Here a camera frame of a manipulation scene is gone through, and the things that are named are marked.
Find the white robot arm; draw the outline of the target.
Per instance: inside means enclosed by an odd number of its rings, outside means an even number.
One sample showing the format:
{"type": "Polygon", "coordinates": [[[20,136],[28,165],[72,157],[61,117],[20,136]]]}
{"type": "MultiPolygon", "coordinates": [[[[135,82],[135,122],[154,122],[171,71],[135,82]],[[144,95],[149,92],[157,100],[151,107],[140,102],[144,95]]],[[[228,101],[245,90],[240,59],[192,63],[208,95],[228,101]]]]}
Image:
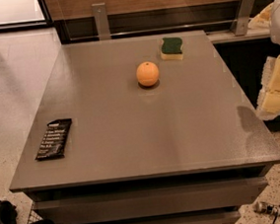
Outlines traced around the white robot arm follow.
{"type": "MultiPolygon", "coordinates": [[[[270,30],[271,41],[280,45],[280,0],[269,4],[248,25],[265,25],[270,30]]],[[[267,57],[262,70],[255,111],[260,120],[273,120],[280,115],[280,55],[267,57]]]]}

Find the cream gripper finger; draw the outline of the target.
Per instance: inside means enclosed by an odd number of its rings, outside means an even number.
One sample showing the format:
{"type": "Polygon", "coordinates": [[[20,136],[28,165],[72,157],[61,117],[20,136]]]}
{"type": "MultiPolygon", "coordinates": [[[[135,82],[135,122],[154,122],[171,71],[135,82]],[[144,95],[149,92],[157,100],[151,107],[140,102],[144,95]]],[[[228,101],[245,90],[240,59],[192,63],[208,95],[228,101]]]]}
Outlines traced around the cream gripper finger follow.
{"type": "Polygon", "coordinates": [[[262,70],[256,115],[260,120],[273,120],[280,115],[280,55],[267,57],[262,70]]]}
{"type": "Polygon", "coordinates": [[[269,23],[270,23],[270,14],[272,11],[272,6],[273,4],[270,3],[268,6],[263,8],[262,11],[258,13],[258,15],[254,16],[248,23],[248,27],[250,29],[268,29],[269,28],[269,23]]]}

